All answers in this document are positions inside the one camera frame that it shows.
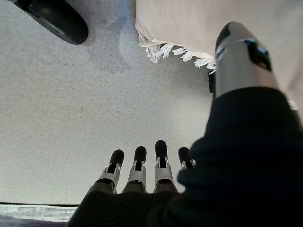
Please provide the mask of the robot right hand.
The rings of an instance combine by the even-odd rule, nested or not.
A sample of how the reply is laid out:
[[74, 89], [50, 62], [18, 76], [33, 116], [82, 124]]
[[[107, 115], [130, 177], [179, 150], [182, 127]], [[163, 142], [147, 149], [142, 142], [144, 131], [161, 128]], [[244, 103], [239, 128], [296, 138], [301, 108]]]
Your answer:
[[279, 90], [268, 51], [230, 22], [215, 46], [214, 98], [205, 134], [181, 156], [183, 193], [113, 195], [102, 182], [70, 227], [300, 227], [303, 130]]

